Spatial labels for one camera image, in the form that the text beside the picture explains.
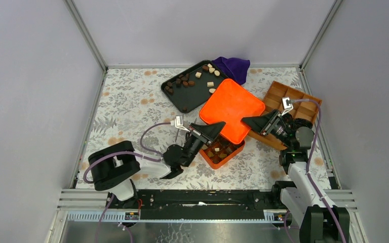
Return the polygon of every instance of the metal frame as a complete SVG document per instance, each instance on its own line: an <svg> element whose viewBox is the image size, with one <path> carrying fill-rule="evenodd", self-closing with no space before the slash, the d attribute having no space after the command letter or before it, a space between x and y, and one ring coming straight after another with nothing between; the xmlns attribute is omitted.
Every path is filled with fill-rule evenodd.
<svg viewBox="0 0 389 243"><path fill-rule="evenodd" d="M106 72L107 65L106 62L103 60L102 54L98 50L98 47L96 46L95 42L93 41L92 36L90 35L89 30L86 27L86 24L84 23L78 9L75 6L75 3L73 0L63 0L66 4L66 7L68 8L69 13L74 19L75 24L77 25L78 29L81 32L81 35L83 35L84 40L86 41L87 46L90 48L90 51L92 51L93 57L98 62L99 66L102 68L102 71Z"/></svg>
<svg viewBox="0 0 389 243"><path fill-rule="evenodd" d="M98 87L98 91L95 97L95 103L90 115L89 123L83 137L83 144L80 148L78 159L81 158L85 151L85 142L90 135L90 131L93 124L93 119L96 114L97 106L99 103L99 98L102 93L103 84L105 82L106 72L109 68L185 68L189 67L188 65L145 65L145 66L134 66L134 65L116 65L116 66L107 66L104 59L102 58L101 53L99 52L96 44L93 41L79 11L77 10L73 0L63 0L68 7L69 12L71 13L77 27L79 28L81 34L83 35L86 44L89 46L92 51L93 56L98 62L99 66L104 71L103 79ZM307 78L304 74L304 68L308 64L314 50L322 39L327 27L329 26L331 20L335 16L336 11L341 5L343 0L335 0L333 3L326 19L324 20L319 32L317 33L313 43L311 44L306 56L300 64L272 64L272 65L252 65L252 67L296 67L299 79L302 84L303 90L312 94ZM325 157L326 167L328 176L334 176L337 180L337 184L341 186L339 176L337 172L333 169L331 152L329 149L329 143L327 141L327 136L323 129L320 127L319 132L319 145L320 149ZM71 177L71 183L69 188L73 185L73 180L76 178L76 175L79 171L79 160L75 163L74 172ZM362 242L367 243L366 233L363 228L363 225L360 221L360 216L354 200L353 194L350 190L326 190L326 193L331 197L337 205L340 207L346 207L351 215L351 227L350 235L353 242ZM50 228L48 237L45 242L59 243L62 239L64 233L65 224L68 220L77 220L77 221L97 221L98 214L102 213L107 199L107 192L98 192L91 189L63 189L61 197L58 203L56 215L52 226ZM121 222L121 216L126 212L133 212L133 210L109 210L107 215L107 221L119 220ZM184 222L184 223L234 223L234 222L247 222L247 223L273 223L271 221L271 215L273 214L282 214L285 213L285 210L267 210L264 212L265 220L257 221L247 221L247 220L236 220L236 221L222 221L222 220L156 220L154 222L163 222L163 223L175 223L175 222Z"/></svg>
<svg viewBox="0 0 389 243"><path fill-rule="evenodd" d="M306 53L305 57L303 58L302 62L300 63L300 68L303 70L305 69L306 65L308 64L311 56L313 55L314 50L317 48L318 43L323 38L324 33L327 30L327 27L329 27L330 22L332 21L333 17L335 17L336 12L338 11L339 7L341 6L343 0L335 0L332 7L330 8L329 13L326 16L326 19L324 20L323 24L320 27L320 30L318 31L316 37L314 38L313 43L309 47L308 52Z"/></svg>

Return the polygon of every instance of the brown candy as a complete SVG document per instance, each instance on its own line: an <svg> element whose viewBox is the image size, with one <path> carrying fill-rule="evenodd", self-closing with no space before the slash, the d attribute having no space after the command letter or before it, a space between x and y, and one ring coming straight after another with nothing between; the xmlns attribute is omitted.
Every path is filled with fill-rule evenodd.
<svg viewBox="0 0 389 243"><path fill-rule="evenodd" d="M226 149L226 152L227 152L228 154L231 154L233 151L232 151L231 148L228 147L228 148Z"/></svg>

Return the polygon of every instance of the cable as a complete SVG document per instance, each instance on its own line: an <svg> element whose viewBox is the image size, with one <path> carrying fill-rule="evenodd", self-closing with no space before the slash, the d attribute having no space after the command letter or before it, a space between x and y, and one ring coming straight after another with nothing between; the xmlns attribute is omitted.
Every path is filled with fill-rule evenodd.
<svg viewBox="0 0 389 243"><path fill-rule="evenodd" d="M138 217L141 218L141 215L139 215L139 211L141 210L142 207L142 199L138 199Z"/></svg>
<svg viewBox="0 0 389 243"><path fill-rule="evenodd" d="M114 199L114 194L111 195L111 199L109 200L108 204L106 205L105 209L103 210L103 212L101 214L101 217L99 218L98 226L96 227L96 233L95 233L95 243L98 243L99 228L100 228L100 224L102 222L102 218L103 218L103 216L105 216L105 212L109 208L109 206L111 205L113 199Z"/></svg>
<svg viewBox="0 0 389 243"><path fill-rule="evenodd" d="M132 231L126 226L124 225L123 223L119 223L118 227L123 226L123 230L127 230L129 235L130 235L130 243L133 243L133 234L132 234Z"/></svg>
<svg viewBox="0 0 389 243"><path fill-rule="evenodd" d="M287 211L286 216L284 216L284 230L286 231L287 236L289 237L291 243L294 243L293 238L291 237L290 232L288 231L288 227L287 227L287 218L289 215L290 215L290 211Z"/></svg>
<svg viewBox="0 0 389 243"><path fill-rule="evenodd" d="M144 159L147 159L149 161L153 161L153 162L160 162L162 161L160 158L150 158L150 157L147 157L147 156L144 156L142 154L139 154L139 153L135 153L135 152L130 152L130 151L122 151L122 152L115 152L115 153L111 153L109 155L106 155L100 159L98 159L97 161L93 162L87 169L86 171L84 171L84 175L83 175L83 180L84 182L86 182L87 184L93 184L94 182L93 181L89 181L87 179L87 173L95 166L97 166L99 163L101 163L102 161L106 160L106 159L109 159L109 158L112 158L114 156L117 156L117 155L124 155L124 154L130 154L130 155L134 155L134 156L137 156L137 157L141 157L141 158L144 158Z"/></svg>
<svg viewBox="0 0 389 243"><path fill-rule="evenodd" d="M298 100L292 100L291 103L297 103L297 102L305 102L305 101L309 101L309 102L312 102L314 103L317 108L318 108L318 123L317 123L317 127L316 127L316 132L314 134L314 140L313 140L313 146L315 147L316 145L316 141L317 141L317 136L318 136L318 130L320 128L320 122L321 122L321 108L320 108L320 105L317 101L315 100L311 100L311 99L298 99ZM341 236L341 239L342 239L342 243L346 243L346 239L345 239L345 236L343 234L343 231L342 231L342 228L341 228L341 225L339 224L339 221L338 219L336 218L336 215L334 214L332 208L330 207L330 205L327 203L326 199L324 198L324 196L321 194L321 191L320 189L318 188L318 186L315 184L312 176L311 176L311 173L308 173L309 172L309 164L311 163L311 158L313 156L313 153L314 153L314 148L311 149L311 152L309 153L309 158L308 158L308 162L306 163L306 175L308 176L308 179L310 181L310 183L312 184L312 186L314 187L315 191L317 192L318 196L320 196L321 198L321 201L323 201L324 205L326 206L327 210L329 211L330 215L332 216L333 218L333 221L335 222L336 224L336 228L338 229L338 232Z"/></svg>
<svg viewBox="0 0 389 243"><path fill-rule="evenodd" d="M160 155L160 157L162 157L163 154L160 153L159 151L154 150L154 149L152 149L152 148L147 148L147 147L145 147L145 146L142 144L142 139L144 138L145 134L147 134L147 132L150 131L151 129L153 129L153 128L155 128L155 127L158 127L158 126L160 126L160 125L169 125L169 124L171 124L171 123L157 123L157 124L155 124L155 125L149 127L147 130L145 130L145 132L144 132L144 133L142 134L142 136L141 136L141 139L139 140L139 144L141 145L141 147L142 147L143 149L147 150L147 151L156 153L156 154Z"/></svg>

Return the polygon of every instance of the purple cloth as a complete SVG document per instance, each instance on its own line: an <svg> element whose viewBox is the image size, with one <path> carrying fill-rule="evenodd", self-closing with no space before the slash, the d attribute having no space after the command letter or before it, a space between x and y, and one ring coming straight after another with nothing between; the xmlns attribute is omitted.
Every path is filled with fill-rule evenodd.
<svg viewBox="0 0 389 243"><path fill-rule="evenodd" d="M212 61L224 74L233 79L239 85L245 84L247 81L247 72L250 67L250 60L239 58L219 57Z"/></svg>

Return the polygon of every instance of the metal corner post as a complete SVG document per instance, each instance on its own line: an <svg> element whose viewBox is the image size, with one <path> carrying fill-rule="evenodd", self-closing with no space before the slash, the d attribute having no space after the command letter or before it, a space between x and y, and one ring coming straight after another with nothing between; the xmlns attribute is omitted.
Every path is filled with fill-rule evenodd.
<svg viewBox="0 0 389 243"><path fill-rule="evenodd" d="M103 57L100 51L98 50L98 47L93 41L93 38L90 35L89 30L87 29L86 24L84 23L78 9L76 8L75 3L73 2L73 0L63 0L63 1L65 2L69 13L71 13L71 16L73 17L75 24L77 25L78 29L83 35L86 44L89 46L90 51L92 51L92 54L95 57L96 61L98 62L99 66L101 67L102 71L106 72L108 66L106 65L105 60L103 60Z"/></svg>
<svg viewBox="0 0 389 243"><path fill-rule="evenodd" d="M333 3L332 7L330 8L329 13L326 16L326 19L324 20L323 24L320 27L320 30L318 31L316 37L314 38L313 43L309 47L308 52L306 53L305 57L303 58L302 62L300 63L300 69L302 69L302 70L305 69L311 56L313 55L314 50L317 48L321 38L323 37L324 33L326 32L327 28L329 27L330 22L332 21L333 17L335 16L336 12L338 11L342 2L343 2L343 0L335 0L335 2Z"/></svg>

